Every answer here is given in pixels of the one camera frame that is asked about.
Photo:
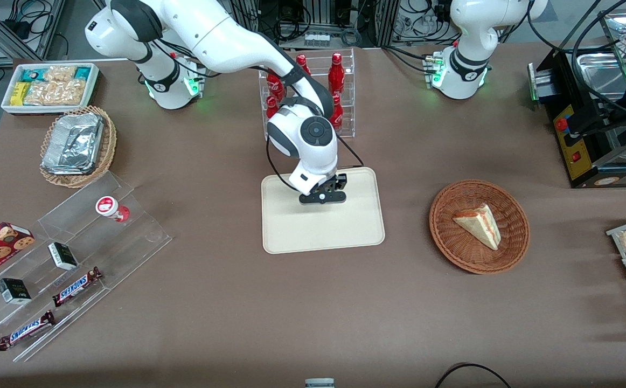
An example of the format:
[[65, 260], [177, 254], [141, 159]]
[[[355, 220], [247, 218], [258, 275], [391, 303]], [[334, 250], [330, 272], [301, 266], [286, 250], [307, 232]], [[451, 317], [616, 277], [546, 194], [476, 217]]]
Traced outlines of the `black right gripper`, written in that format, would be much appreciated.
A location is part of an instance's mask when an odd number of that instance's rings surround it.
[[301, 194], [298, 201], [302, 205], [342, 203], [347, 199], [343, 191], [347, 184], [347, 174], [337, 174], [323, 183], [316, 184], [310, 194]]

